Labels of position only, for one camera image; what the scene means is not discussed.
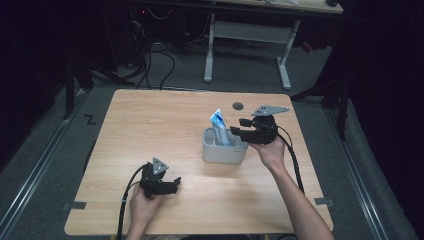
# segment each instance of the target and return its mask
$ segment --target gray container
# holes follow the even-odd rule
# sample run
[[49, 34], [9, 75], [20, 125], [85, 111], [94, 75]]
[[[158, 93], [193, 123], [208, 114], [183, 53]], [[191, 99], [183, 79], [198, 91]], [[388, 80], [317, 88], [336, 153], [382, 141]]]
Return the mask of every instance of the gray container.
[[249, 144], [242, 142], [239, 136], [234, 136], [227, 129], [232, 146], [222, 146], [217, 144], [213, 128], [205, 129], [203, 133], [203, 160], [216, 163], [240, 164], [243, 161]]

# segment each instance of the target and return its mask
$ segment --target metal rail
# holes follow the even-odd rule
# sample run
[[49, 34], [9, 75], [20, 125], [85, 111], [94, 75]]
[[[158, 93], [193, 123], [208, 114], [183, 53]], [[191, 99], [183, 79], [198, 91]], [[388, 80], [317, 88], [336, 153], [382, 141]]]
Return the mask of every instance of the metal rail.
[[56, 132], [53, 134], [52, 138], [44, 149], [44, 152], [39, 158], [37, 164], [31, 171], [27, 180], [19, 190], [12, 204], [10, 205], [8, 211], [3, 216], [0, 222], [0, 239], [7, 239], [9, 237], [9, 234], [12, 232], [13, 227], [18, 221], [22, 212], [25, 210], [26, 205], [28, 204], [35, 190], [37, 189], [37, 186], [41, 182], [44, 174], [50, 166], [50, 163], [53, 161], [52, 156], [56, 150], [56, 147], [58, 146], [60, 140], [65, 134], [78, 108], [87, 98], [88, 94], [89, 92], [87, 90], [80, 90], [78, 92], [74, 111], [69, 115], [68, 118], [63, 119], [62, 123], [60, 124]]
[[331, 109], [324, 109], [324, 113], [327, 117], [327, 120], [330, 122], [330, 126], [334, 133], [334, 136], [336, 136], [340, 149], [343, 152], [344, 159], [346, 161], [347, 168], [349, 171], [349, 176], [353, 184], [353, 188], [355, 189], [356, 195], [362, 207], [362, 211], [364, 211], [364, 215], [368, 221], [371, 232], [374, 235], [374, 239], [386, 240], [388, 239], [386, 230], [384, 229], [383, 224], [381, 223], [374, 202], [368, 194], [368, 190], [365, 187], [364, 182], [362, 181], [358, 169], [356, 168], [355, 162], [353, 161], [353, 157], [349, 151], [346, 142], [341, 140], [340, 138], [340, 135], [337, 130], [336, 117], [334, 116], [334, 113]]

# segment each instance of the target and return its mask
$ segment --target black tape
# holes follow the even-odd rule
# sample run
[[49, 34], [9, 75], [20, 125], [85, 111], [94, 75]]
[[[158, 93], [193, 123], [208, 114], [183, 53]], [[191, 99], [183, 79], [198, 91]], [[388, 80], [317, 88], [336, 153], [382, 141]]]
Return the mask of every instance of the black tape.
[[71, 209], [85, 209], [85, 206], [87, 205], [86, 202], [65, 202], [65, 204], [63, 204], [62, 209], [63, 210], [71, 210]]
[[331, 207], [334, 205], [334, 201], [333, 199], [329, 199], [329, 198], [315, 198], [315, 204], [316, 205], [327, 205], [327, 207]]

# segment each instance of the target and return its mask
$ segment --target gray carpet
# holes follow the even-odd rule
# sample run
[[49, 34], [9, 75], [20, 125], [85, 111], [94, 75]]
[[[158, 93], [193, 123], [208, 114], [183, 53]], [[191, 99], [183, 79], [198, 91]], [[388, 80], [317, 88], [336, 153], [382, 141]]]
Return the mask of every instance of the gray carpet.
[[[155, 48], [160, 50], [164, 46], [157, 45]], [[259, 50], [239, 47], [230, 54], [224, 52], [232, 51], [232, 46], [218, 46], [214, 79], [207, 84], [202, 80], [206, 50], [193, 48], [180, 51], [168, 47], [164, 51], [173, 56], [176, 63], [175, 70], [165, 81], [164, 86], [294, 95], [314, 84], [331, 52], [331, 49], [324, 49], [307, 54], [301, 49], [294, 48], [287, 62], [293, 88], [287, 92], [282, 90], [274, 59], [278, 56], [278, 49], [281, 49], [281, 46], [272, 45]], [[159, 85], [171, 67], [172, 61], [168, 57], [152, 54], [150, 84]], [[120, 74], [128, 71], [121, 69]], [[73, 201], [76, 195], [87, 156], [100, 131], [112, 94], [119, 88], [123, 87], [110, 82], [96, 81], [95, 88], [75, 113], [63, 139], [58, 144], [50, 166], [16, 222], [10, 239], [110, 239], [110, 236], [67, 236], [63, 228], [69, 210], [63, 207], [65, 203]], [[326, 110], [321, 108], [317, 100], [319, 97], [307, 98], [305, 101], [295, 102], [294, 106], [324, 196], [335, 203], [329, 207], [334, 222], [334, 235], [336, 239], [373, 239], [351, 182], [338, 138], [332, 132]], [[352, 105], [349, 106], [349, 111], [346, 143], [381, 216], [388, 239], [417, 239], [369, 150]], [[59, 93], [55, 106], [34, 126], [20, 151], [0, 175], [2, 216], [7, 212], [49, 139], [60, 125], [63, 114], [64, 91]], [[86, 114], [93, 115], [92, 122], [95, 122], [95, 125], [87, 124]]]

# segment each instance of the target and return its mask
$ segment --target wooden table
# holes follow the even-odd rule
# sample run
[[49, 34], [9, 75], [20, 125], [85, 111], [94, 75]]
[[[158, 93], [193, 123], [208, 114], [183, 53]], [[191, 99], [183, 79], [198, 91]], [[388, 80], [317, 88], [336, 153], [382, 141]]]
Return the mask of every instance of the wooden table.
[[[243, 103], [244, 109], [233, 109], [234, 102]], [[162, 202], [147, 234], [293, 232], [277, 186], [254, 149], [249, 147], [238, 165], [202, 160], [202, 134], [217, 108], [229, 127], [239, 126], [239, 118], [252, 119], [251, 112], [261, 104], [290, 108], [275, 115], [276, 122], [291, 135], [307, 198], [332, 229], [327, 207], [314, 201], [323, 194], [288, 96], [118, 90], [75, 198], [87, 204], [71, 210], [66, 233], [116, 234], [125, 187], [135, 170], [153, 157], [170, 166], [164, 181], [181, 176], [182, 182], [177, 194]], [[285, 162], [295, 179], [288, 152]], [[129, 220], [127, 205], [124, 233]]]
[[[254, 6], [267, 6], [264, 0], [214, 0], [216, 2], [223, 3], [234, 3], [234, 4], [247, 4]], [[335, 7], [330, 7], [325, 3], [325, 0], [299, 0], [299, 5], [295, 5], [290, 2], [283, 0], [270, 1], [271, 5], [269, 7], [277, 7], [284, 9], [292, 9], [298, 11], [310, 11], [310, 12], [319, 12], [319, 13], [336, 13], [341, 14], [343, 8], [340, 4], [337, 4]]]

